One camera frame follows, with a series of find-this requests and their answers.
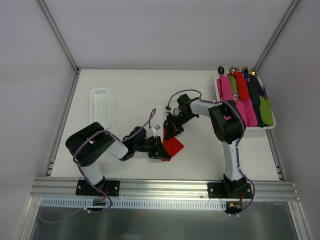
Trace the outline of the red paper napkin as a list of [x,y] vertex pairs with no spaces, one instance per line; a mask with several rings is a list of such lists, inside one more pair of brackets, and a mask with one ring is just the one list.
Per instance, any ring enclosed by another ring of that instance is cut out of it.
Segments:
[[162,141],[163,147],[169,153],[171,158],[178,154],[185,146],[176,138],[173,137],[169,140]]

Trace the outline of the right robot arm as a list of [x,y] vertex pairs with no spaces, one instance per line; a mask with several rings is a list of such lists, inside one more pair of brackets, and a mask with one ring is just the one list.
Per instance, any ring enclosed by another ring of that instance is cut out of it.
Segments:
[[241,170],[241,140],[246,130],[236,105],[232,100],[221,102],[202,101],[200,97],[190,98],[182,94],[177,99],[178,115],[168,113],[165,121],[165,140],[170,140],[184,131],[183,125],[199,116],[209,117],[213,131],[221,141],[224,153],[225,171],[223,180],[210,187],[209,195],[223,198],[241,198],[247,191],[247,179]]

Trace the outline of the pink napkin roll upper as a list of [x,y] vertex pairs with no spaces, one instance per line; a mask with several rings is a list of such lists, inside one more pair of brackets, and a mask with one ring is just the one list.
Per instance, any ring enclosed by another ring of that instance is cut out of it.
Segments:
[[218,86],[220,86],[220,100],[228,101],[234,100],[234,93],[229,78],[226,75],[219,75],[217,80]]

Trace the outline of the pink napkin roll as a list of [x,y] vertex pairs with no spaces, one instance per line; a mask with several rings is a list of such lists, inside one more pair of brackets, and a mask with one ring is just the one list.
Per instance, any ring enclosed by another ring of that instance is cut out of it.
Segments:
[[244,101],[244,106],[245,106],[245,112],[246,112],[247,126],[257,127],[258,120],[257,120],[256,114],[253,108],[253,104],[250,98]]
[[217,80],[218,86],[220,86],[220,100],[228,101],[234,100],[234,93],[229,78],[226,75],[219,75]]
[[241,100],[238,100],[236,103],[235,103],[236,107],[237,107],[237,110],[239,111],[243,121],[244,121],[244,124],[245,126],[247,127],[248,126],[248,119],[247,119],[247,113],[246,113],[246,107],[245,107],[245,103]]

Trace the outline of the pink napkin roll lower middle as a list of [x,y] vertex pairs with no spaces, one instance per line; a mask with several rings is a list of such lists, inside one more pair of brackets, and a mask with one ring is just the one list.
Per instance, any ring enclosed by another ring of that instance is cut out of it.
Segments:
[[237,110],[239,111],[243,121],[244,121],[244,124],[245,126],[247,127],[248,126],[248,119],[247,119],[247,113],[246,113],[246,107],[245,107],[245,103],[241,100],[238,100],[236,103],[235,103],[236,107],[237,107]]

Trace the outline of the green napkin roll left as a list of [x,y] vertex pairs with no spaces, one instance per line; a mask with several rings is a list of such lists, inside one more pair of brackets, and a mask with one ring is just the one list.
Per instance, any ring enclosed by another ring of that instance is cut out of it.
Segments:
[[238,94],[236,78],[229,74],[228,79],[229,79],[233,94]]

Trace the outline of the green napkin roll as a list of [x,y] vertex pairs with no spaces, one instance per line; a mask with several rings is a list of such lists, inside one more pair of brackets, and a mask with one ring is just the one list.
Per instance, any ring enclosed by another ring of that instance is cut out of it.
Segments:
[[273,126],[274,120],[273,120],[273,113],[272,113],[272,107],[271,107],[271,101],[269,98],[265,99],[263,96],[259,96],[260,106],[260,116],[261,120],[264,125],[267,126]]
[[229,74],[228,79],[229,79],[233,94],[238,94],[236,78]]

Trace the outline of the red napkin roll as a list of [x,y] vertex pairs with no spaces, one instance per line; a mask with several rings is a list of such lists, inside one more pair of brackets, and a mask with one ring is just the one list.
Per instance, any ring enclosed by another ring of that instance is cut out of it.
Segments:
[[247,81],[242,72],[236,71],[235,72],[235,80],[238,90],[238,96],[241,101],[246,101],[250,98]]

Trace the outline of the pink napkin roll lower right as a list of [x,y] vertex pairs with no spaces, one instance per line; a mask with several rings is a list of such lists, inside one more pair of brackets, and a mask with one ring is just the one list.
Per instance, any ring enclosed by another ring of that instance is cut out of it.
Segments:
[[246,112],[247,126],[257,127],[258,120],[257,120],[256,114],[253,108],[253,104],[250,98],[244,101],[244,106],[245,106],[245,112]]

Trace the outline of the green napkin roll right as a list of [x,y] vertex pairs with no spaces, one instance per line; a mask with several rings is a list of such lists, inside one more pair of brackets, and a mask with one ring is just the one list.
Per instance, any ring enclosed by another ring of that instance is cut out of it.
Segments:
[[265,99],[263,96],[259,96],[260,106],[260,116],[261,120],[264,125],[267,126],[273,126],[274,120],[273,120],[273,113],[272,113],[272,107],[271,107],[271,101],[269,98]]

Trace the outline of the white perforated utensil tray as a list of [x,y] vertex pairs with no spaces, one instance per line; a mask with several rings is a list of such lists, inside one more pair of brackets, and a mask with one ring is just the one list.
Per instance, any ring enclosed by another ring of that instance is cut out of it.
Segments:
[[109,90],[107,87],[95,88],[90,91],[90,122],[98,122],[105,129],[111,126]]

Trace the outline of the white tray of rolls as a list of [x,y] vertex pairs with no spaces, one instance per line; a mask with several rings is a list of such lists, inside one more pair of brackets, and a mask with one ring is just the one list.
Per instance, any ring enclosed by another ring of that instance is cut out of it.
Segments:
[[271,100],[255,71],[221,69],[214,79],[218,101],[231,100],[244,120],[247,130],[272,129],[276,125]]

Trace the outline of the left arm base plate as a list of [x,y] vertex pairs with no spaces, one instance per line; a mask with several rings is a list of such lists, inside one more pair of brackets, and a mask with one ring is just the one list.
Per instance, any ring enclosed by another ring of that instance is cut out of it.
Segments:
[[[118,197],[120,190],[120,181],[118,180],[101,180],[95,185],[96,188],[103,191],[110,197]],[[103,194],[95,190],[85,179],[79,179],[77,182],[76,196],[102,196]]]

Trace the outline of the frame post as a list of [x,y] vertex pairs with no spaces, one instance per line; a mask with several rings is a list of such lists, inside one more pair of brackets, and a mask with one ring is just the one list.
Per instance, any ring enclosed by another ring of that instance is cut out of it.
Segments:
[[263,65],[264,61],[266,60],[267,56],[272,51],[273,47],[275,46],[277,40],[279,39],[280,35],[282,34],[284,28],[290,21],[291,17],[295,13],[297,7],[301,3],[301,0],[292,0],[287,7],[286,11],[284,12],[284,15],[280,19],[279,23],[277,24],[275,30],[273,31],[270,39],[268,40],[266,46],[264,47],[262,53],[260,54],[257,62],[255,63],[253,69],[258,71],[261,66]]
[[44,14],[44,17],[47,21],[47,23],[49,24],[52,32],[53,32],[53,35],[55,36],[60,48],[62,49],[67,61],[69,62],[71,68],[73,69],[73,71],[75,73],[78,73],[79,71],[79,67],[46,3],[45,0],[36,0],[37,4],[39,5],[40,9],[41,9],[41,12]]

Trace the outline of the right frame post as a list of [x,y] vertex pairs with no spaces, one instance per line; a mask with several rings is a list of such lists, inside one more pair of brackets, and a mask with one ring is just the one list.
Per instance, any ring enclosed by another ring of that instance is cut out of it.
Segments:
[[267,56],[272,51],[273,47],[275,46],[277,40],[279,39],[280,35],[282,34],[284,28],[290,21],[291,17],[295,13],[297,7],[301,3],[301,0],[292,0],[287,7],[286,11],[284,12],[284,15],[280,19],[279,23],[277,24],[275,30],[273,31],[270,39],[268,40],[266,46],[264,47],[262,53],[260,54],[257,62],[255,63],[253,69],[258,71],[261,66],[263,65],[264,61],[266,60]]

